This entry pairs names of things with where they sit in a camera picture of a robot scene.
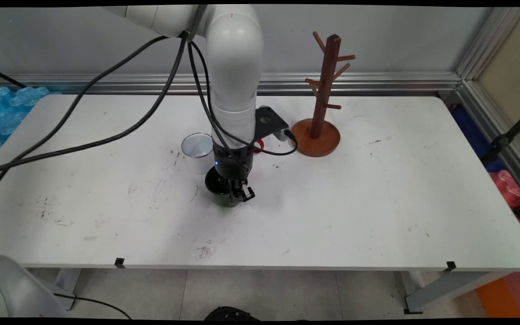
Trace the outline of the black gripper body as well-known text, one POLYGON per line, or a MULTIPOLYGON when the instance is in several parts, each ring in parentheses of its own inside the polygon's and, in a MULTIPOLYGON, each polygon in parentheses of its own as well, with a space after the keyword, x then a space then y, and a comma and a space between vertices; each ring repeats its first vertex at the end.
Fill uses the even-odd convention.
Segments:
POLYGON ((231 149, 231 153, 219 144, 214 144, 215 170, 221 177, 245 181, 253 166, 253 149, 243 147, 231 149))

